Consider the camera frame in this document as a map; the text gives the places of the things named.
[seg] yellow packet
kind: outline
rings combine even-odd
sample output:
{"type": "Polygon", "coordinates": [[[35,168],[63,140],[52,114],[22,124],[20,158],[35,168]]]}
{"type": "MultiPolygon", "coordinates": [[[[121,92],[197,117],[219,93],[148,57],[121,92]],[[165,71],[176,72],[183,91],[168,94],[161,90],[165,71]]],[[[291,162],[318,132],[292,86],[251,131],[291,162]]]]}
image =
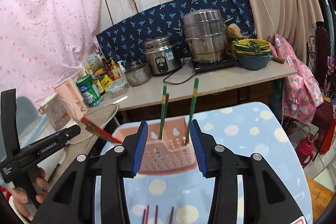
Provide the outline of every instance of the yellow packet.
{"type": "Polygon", "coordinates": [[[103,86],[103,89],[107,92],[108,86],[112,83],[113,81],[111,80],[110,77],[105,75],[103,79],[100,81],[101,85],[103,86]]]}

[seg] blue tablecloth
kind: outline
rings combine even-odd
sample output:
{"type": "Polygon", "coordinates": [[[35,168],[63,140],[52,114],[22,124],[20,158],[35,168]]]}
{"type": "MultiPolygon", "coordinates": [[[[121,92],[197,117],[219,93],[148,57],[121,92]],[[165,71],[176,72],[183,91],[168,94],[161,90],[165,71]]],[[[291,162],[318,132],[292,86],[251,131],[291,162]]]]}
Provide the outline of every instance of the blue tablecloth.
{"type": "MultiPolygon", "coordinates": [[[[235,154],[260,153],[278,174],[303,212],[312,223],[310,192],[305,174],[293,146],[271,110],[260,102],[222,108],[194,115],[201,130],[212,134],[235,154]]],[[[140,124],[124,124],[121,127],[140,124]]],[[[107,143],[103,155],[112,144],[107,143]]],[[[198,168],[175,175],[144,176],[124,179],[127,207],[132,224],[140,224],[143,209],[150,205],[149,224],[154,224],[155,206],[159,206],[158,224],[169,223],[174,206],[174,224],[207,223],[215,179],[205,179],[198,168]]],[[[243,223],[244,198],[242,178],[238,176],[237,223],[243,223]]],[[[100,219],[100,177],[95,188],[95,221],[100,219]]]]}

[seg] silver screw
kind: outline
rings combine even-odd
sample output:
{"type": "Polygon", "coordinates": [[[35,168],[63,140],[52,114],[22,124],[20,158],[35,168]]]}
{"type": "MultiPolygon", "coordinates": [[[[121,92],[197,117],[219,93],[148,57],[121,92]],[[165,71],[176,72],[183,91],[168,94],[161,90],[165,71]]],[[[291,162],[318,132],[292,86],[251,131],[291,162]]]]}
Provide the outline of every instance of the silver screw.
{"type": "Polygon", "coordinates": [[[80,162],[84,161],[85,159],[86,159],[86,156],[84,154],[81,154],[81,155],[77,156],[77,160],[80,161],[80,162]]]}
{"type": "Polygon", "coordinates": [[[120,153],[122,151],[124,151],[124,147],[122,145],[118,145],[114,148],[114,151],[117,153],[120,153]]]}
{"type": "Polygon", "coordinates": [[[216,150],[217,152],[223,152],[223,151],[225,150],[225,148],[224,148],[224,146],[222,146],[222,145],[216,145],[216,146],[215,146],[215,150],[216,150]]]}
{"type": "Polygon", "coordinates": [[[253,158],[254,158],[255,160],[261,160],[263,157],[262,157],[260,154],[258,154],[258,153],[254,153],[254,154],[253,154],[253,158]]]}

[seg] green chopstick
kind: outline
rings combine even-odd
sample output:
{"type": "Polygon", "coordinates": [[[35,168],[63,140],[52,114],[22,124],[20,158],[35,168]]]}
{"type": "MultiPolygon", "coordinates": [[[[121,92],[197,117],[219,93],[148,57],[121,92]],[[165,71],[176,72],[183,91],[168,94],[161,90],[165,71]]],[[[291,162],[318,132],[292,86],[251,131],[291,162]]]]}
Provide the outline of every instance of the green chopstick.
{"type": "Polygon", "coordinates": [[[193,115],[194,115],[194,112],[195,112],[196,98],[197,98],[197,89],[198,89],[198,81],[199,81],[199,79],[195,78],[193,97],[191,99],[191,105],[190,105],[189,122],[188,122],[187,134],[185,136],[184,145],[187,145],[189,143],[190,124],[191,124],[191,121],[193,119],[193,115]]]}
{"type": "Polygon", "coordinates": [[[161,122],[160,122],[159,140],[162,140],[163,125],[164,125],[164,122],[165,122],[166,94],[167,94],[167,86],[164,85],[164,86],[163,86],[163,93],[162,93],[161,122]]]}

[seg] wooden handle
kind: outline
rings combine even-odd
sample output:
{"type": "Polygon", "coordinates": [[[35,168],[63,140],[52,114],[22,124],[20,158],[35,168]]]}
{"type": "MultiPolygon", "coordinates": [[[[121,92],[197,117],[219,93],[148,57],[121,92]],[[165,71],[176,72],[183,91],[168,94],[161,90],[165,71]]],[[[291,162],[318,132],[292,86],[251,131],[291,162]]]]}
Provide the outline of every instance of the wooden handle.
{"type": "Polygon", "coordinates": [[[283,58],[275,57],[275,56],[272,57],[272,60],[275,61],[275,62],[281,63],[281,64],[283,64],[285,62],[285,60],[283,58]]]}

